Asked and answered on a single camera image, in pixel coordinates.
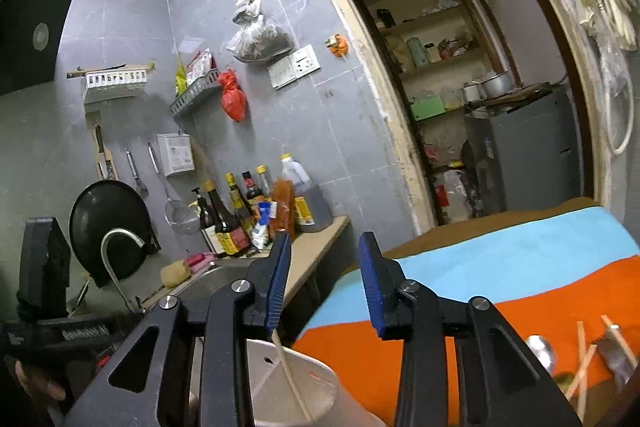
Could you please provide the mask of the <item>person's left hand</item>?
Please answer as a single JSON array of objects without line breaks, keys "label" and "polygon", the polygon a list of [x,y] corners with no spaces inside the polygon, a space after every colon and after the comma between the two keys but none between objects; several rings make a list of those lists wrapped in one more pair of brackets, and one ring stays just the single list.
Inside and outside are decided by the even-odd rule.
[{"label": "person's left hand", "polygon": [[14,365],[15,375],[23,389],[34,399],[53,400],[62,402],[66,398],[66,391],[35,367],[25,366],[21,361]]}]

